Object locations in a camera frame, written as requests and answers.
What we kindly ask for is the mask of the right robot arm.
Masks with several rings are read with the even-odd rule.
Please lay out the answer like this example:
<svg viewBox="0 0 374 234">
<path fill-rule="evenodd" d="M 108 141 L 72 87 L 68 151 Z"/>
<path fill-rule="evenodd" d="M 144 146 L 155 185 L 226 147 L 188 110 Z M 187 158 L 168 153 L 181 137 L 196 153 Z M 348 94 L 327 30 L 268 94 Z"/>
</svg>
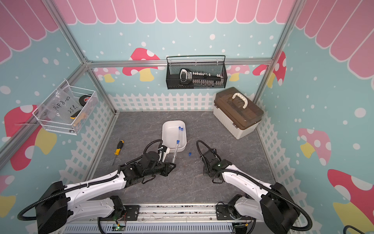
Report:
<svg viewBox="0 0 374 234">
<path fill-rule="evenodd" d="M 236 195 L 228 203 L 229 214 L 233 219 L 248 216 L 254 221 L 261 220 L 275 234 L 312 229 L 312 218 L 294 202 L 282 184 L 277 182 L 272 185 L 248 175 L 231 162 L 221 159 L 211 147 L 203 153 L 201 144 L 205 147 L 208 145 L 202 140 L 196 142 L 200 159 L 212 182 L 228 183 L 245 193 L 245 196 Z"/>
</svg>

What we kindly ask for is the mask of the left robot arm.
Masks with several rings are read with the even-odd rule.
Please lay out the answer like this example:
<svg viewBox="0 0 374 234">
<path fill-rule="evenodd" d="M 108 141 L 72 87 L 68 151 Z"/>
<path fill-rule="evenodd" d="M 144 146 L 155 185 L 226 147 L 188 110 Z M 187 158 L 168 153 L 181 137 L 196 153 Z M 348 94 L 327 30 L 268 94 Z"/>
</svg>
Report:
<svg viewBox="0 0 374 234">
<path fill-rule="evenodd" d="M 57 231 L 69 222 L 96 218 L 97 222 L 120 222 L 131 216 L 119 196 L 98 200 L 106 193 L 136 184 L 145 184 L 157 175 L 167 177 L 176 164 L 165 161 L 168 148 L 161 139 L 149 143 L 136 159 L 119 165 L 107 175 L 76 184 L 58 181 L 50 185 L 41 198 L 22 209 L 17 219 L 36 221 L 39 234 Z"/>
</svg>

